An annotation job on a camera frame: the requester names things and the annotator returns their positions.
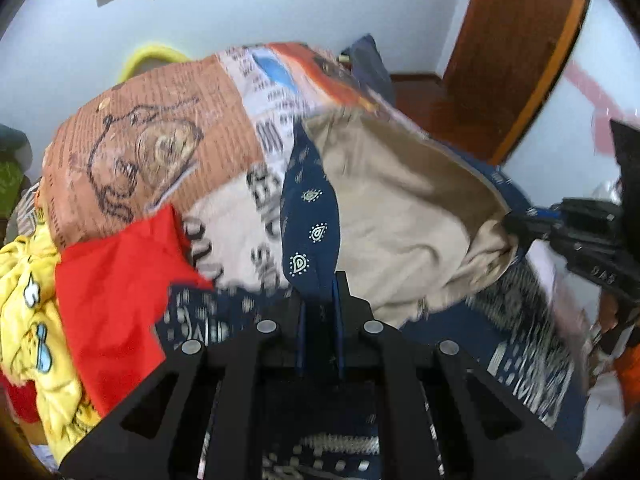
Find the baseboard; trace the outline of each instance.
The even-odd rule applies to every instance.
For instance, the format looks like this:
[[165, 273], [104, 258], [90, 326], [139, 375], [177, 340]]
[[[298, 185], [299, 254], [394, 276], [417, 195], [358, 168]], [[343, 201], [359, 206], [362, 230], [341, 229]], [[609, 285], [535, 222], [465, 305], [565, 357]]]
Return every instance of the baseboard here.
[[438, 74], [422, 72], [391, 74], [391, 81], [434, 81], [436, 83], [442, 83], [442, 79]]

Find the pink mark on wall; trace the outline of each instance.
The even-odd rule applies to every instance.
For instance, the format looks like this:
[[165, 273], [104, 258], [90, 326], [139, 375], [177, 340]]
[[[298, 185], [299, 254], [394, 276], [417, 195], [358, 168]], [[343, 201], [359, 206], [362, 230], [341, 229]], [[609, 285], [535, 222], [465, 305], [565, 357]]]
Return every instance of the pink mark on wall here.
[[640, 118], [636, 115], [636, 111], [625, 114], [599, 83], [575, 61], [567, 63], [562, 76], [596, 108], [591, 121], [596, 153], [613, 156], [613, 136], [609, 120], [617, 119], [640, 126]]

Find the yellow tube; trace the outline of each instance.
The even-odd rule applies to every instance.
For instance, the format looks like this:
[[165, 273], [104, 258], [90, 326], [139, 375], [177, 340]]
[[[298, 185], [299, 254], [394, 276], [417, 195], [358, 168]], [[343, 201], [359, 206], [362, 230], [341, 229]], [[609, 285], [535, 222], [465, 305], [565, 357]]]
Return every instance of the yellow tube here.
[[189, 58], [183, 53], [168, 46], [161, 44], [141, 46], [127, 59], [122, 72], [120, 72], [118, 83], [124, 83], [127, 79], [132, 78], [138, 67], [149, 59], [157, 59], [167, 63], [184, 63], [185, 61], [189, 61]]

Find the brown printed fabric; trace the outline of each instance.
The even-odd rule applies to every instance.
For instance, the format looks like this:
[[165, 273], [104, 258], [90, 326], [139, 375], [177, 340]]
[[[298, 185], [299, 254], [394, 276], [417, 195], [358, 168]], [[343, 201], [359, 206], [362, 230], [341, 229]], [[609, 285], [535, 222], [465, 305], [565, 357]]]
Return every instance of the brown printed fabric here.
[[180, 212], [264, 155], [217, 56], [114, 86], [58, 129], [42, 193], [54, 243], [115, 234], [165, 202]]

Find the red cloth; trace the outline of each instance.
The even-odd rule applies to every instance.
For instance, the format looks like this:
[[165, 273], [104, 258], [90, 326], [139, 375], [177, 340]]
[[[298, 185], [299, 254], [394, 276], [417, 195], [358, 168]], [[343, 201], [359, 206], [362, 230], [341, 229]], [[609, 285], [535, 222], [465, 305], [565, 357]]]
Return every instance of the red cloth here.
[[29, 424], [40, 421], [40, 415], [38, 415], [36, 408], [36, 387], [33, 381], [27, 381], [24, 386], [15, 386], [3, 373], [0, 373], [0, 384], [6, 391], [6, 396], [21, 421]]
[[171, 205], [108, 238], [73, 245], [56, 267], [66, 343], [100, 416], [163, 360], [152, 333], [172, 283], [212, 288], [184, 258], [189, 242]]

